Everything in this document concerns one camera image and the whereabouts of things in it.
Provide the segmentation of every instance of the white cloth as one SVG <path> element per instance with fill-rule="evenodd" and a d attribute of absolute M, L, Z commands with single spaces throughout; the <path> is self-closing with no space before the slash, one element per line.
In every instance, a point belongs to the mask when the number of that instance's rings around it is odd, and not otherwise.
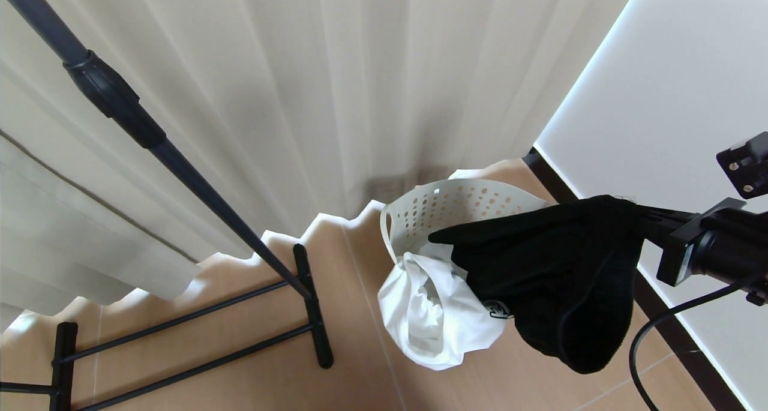
<path fill-rule="evenodd" d="M 4 137 L 0 187 L 0 332 L 23 310 L 55 315 L 77 296 L 171 299 L 200 272 Z"/>
<path fill-rule="evenodd" d="M 426 244 L 420 254 L 406 252 L 378 295 L 384 327 L 395 344 L 432 370 L 460 365 L 465 353 L 485 350 L 505 327 L 505 320 L 492 318 L 455 272 L 451 250 Z"/>
<path fill-rule="evenodd" d="M 627 0 L 49 0 L 254 231 L 521 157 Z M 0 0 L 2 129 L 196 260 L 252 251 Z"/>

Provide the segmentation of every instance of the floor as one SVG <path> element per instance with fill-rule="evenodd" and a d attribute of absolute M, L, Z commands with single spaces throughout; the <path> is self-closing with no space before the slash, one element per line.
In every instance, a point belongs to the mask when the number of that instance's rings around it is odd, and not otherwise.
<path fill-rule="evenodd" d="M 489 167 L 486 178 L 515 184 L 551 200 L 521 160 Z M 334 348 L 335 365 L 316 364 L 310 335 L 288 340 L 211 372 L 120 405 L 115 411 L 207 409 L 300 410 L 645 410 L 628 371 L 628 342 L 600 373 L 582 376 L 527 346 L 511 325 L 490 350 L 470 353 L 460 367 L 433 372 L 413 364 L 382 329 L 376 292 L 392 268 L 371 203 L 356 219 L 320 215 L 300 239 Z M 296 239 L 267 233 L 268 246 L 295 271 Z M 261 261 L 214 256 L 189 289 L 173 301 L 137 290 L 99 307 L 78 299 L 58 316 L 29 315 L 2 335 L 2 379 L 49 383 L 55 326 L 80 325 L 86 348 L 276 282 Z M 637 305 L 629 338 L 647 321 Z M 288 287 L 233 305 L 151 337 L 79 360 L 74 408 L 88 406 L 245 348 L 305 323 L 304 304 Z M 642 378 L 662 410 L 712 409 L 656 332 L 644 340 Z M 47 397 L 0 395 L 2 411 L 47 409 Z"/>

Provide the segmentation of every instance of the perforated basket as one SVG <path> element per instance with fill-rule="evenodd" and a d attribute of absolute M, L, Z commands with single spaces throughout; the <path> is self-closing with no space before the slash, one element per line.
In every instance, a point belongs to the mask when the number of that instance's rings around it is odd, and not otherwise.
<path fill-rule="evenodd" d="M 550 204 L 510 184 L 488 179 L 446 179 L 415 187 L 381 212 L 382 237 L 392 261 L 414 252 L 434 231 L 459 223 L 534 211 Z M 391 219 L 387 231 L 387 217 Z"/>

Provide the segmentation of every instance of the black garment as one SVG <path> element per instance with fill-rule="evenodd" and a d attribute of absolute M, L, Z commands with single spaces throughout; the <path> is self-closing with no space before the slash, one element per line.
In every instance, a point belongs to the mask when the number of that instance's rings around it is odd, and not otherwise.
<path fill-rule="evenodd" d="M 603 195 L 436 231 L 480 301 L 499 301 L 526 342 L 578 373 L 603 369 L 629 329 L 644 208 Z"/>

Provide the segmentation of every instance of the black metal rack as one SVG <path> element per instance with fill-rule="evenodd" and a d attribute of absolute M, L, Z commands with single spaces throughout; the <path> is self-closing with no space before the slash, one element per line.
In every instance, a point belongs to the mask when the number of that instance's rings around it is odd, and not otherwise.
<path fill-rule="evenodd" d="M 283 263 L 266 247 L 257 234 L 249 228 L 238 214 L 206 179 L 181 154 L 176 146 L 168 140 L 165 132 L 139 104 L 139 97 L 123 78 L 109 65 L 104 63 L 92 50 L 88 50 L 74 36 L 46 0 L 8 0 L 11 5 L 35 29 L 38 35 L 57 53 L 64 63 L 77 88 L 108 118 L 119 124 L 136 142 L 151 152 L 176 178 L 179 179 L 198 199 L 213 211 L 231 230 L 238 234 L 246 244 L 253 249 L 269 266 L 283 278 L 280 282 L 252 290 L 227 301 L 219 302 L 197 312 L 180 316 L 175 320 L 152 326 L 134 334 L 126 335 L 103 343 L 87 350 L 76 351 L 77 324 L 60 323 L 56 330 L 54 359 L 52 361 L 53 375 L 50 386 L 22 383 L 0 383 L 0 392 L 17 392 L 18 394 L 46 394 L 50 396 L 49 411 L 69 411 L 71 409 L 71 390 L 74 377 L 74 362 L 77 359 L 90 356 L 118 345 L 140 339 L 146 335 L 155 334 L 161 330 L 178 326 L 199 316 L 213 313 L 217 310 L 260 296 L 269 291 L 290 285 L 302 297 L 307 307 L 308 323 L 296 329 L 276 335 L 271 339 L 248 346 L 235 353 L 215 359 L 207 364 L 198 365 L 190 370 L 178 373 L 168 378 L 147 384 L 146 386 L 117 395 L 99 403 L 80 409 L 80 411 L 96 411 L 108 406 L 122 403 L 126 400 L 148 394 L 162 387 L 177 383 L 183 379 L 195 376 L 208 370 L 227 364 L 241 357 L 248 356 L 268 346 L 288 340 L 305 332 L 312 332 L 312 338 L 317 354 L 318 364 L 329 368 L 334 364 L 334 354 L 330 349 L 328 334 L 323 315 L 320 312 L 319 299 L 310 272 L 310 262 L 307 250 L 300 244 L 293 247 L 298 274 L 294 276 Z"/>

